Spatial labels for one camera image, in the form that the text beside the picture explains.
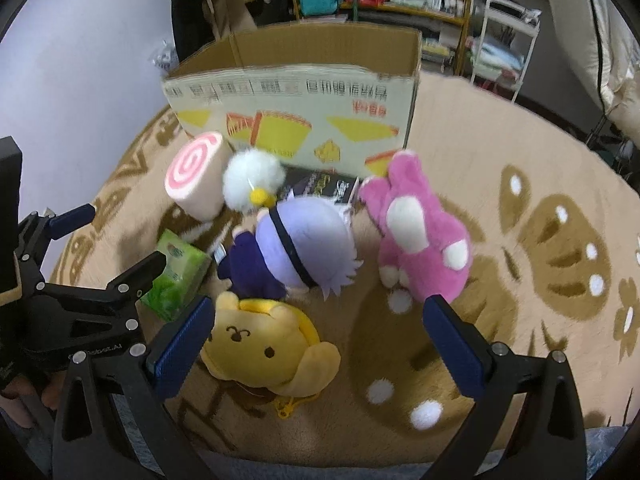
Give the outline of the person's left hand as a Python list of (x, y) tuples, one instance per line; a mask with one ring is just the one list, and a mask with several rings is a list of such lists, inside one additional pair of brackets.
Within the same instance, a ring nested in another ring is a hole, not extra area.
[(32, 428), (35, 425), (35, 416), (27, 407), (26, 401), (38, 398), (40, 403), (51, 411), (56, 411), (60, 405), (65, 372), (54, 373), (49, 385), (39, 393), (32, 383), (24, 376), (15, 377), (9, 385), (1, 391), (1, 411), (8, 415), (17, 426)]

